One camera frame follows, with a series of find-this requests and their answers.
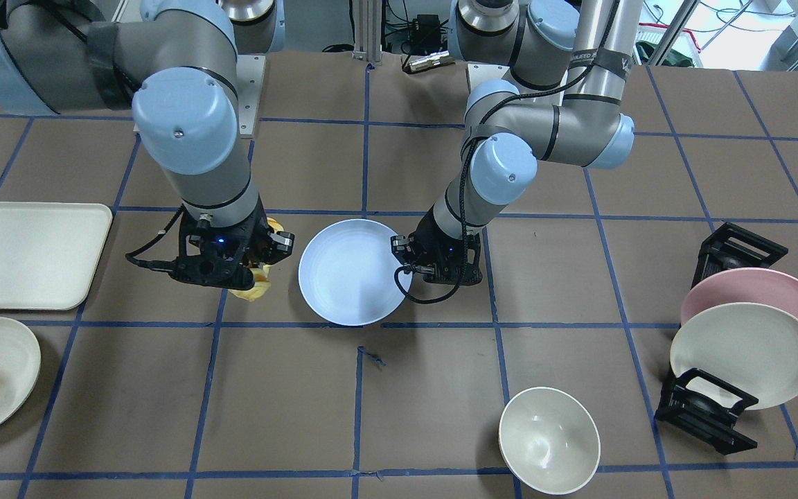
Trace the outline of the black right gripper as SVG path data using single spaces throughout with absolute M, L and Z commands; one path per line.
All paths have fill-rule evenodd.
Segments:
M 178 256 L 169 276 L 197 286 L 250 290 L 251 269 L 272 262 L 272 228 L 262 202 L 242 222 L 228 227 L 201 225 L 181 206 Z

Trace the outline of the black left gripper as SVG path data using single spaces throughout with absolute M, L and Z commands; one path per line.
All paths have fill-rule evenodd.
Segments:
M 444 234 L 428 211 L 409 235 L 409 264 L 423 272 L 427 283 L 475 286 L 484 277 L 479 268 L 481 240 L 468 236 L 463 241 Z

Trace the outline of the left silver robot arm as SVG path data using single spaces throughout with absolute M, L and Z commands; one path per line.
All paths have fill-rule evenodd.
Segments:
M 392 240 L 396 274 L 472 286 L 482 229 L 529 188 L 541 161 L 616 168 L 635 126 L 621 113 L 639 1 L 455 1 L 452 57 L 498 65 L 463 112 L 461 168 L 409 236 Z

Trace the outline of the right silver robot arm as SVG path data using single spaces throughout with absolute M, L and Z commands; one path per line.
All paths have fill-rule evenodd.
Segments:
M 255 290 L 294 237 L 269 223 L 241 151 L 240 45 L 215 1 L 143 1 L 136 22 L 92 1 L 8 1 L 0 110 L 15 116 L 130 110 L 145 150 L 181 200 L 172 260 L 138 268 L 197 286 Z

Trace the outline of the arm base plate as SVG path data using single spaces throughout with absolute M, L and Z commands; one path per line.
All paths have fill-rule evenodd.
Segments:
M 236 66 L 237 117 L 242 139 L 253 139 L 256 135 L 266 66 L 267 58 L 264 55 L 238 56 Z

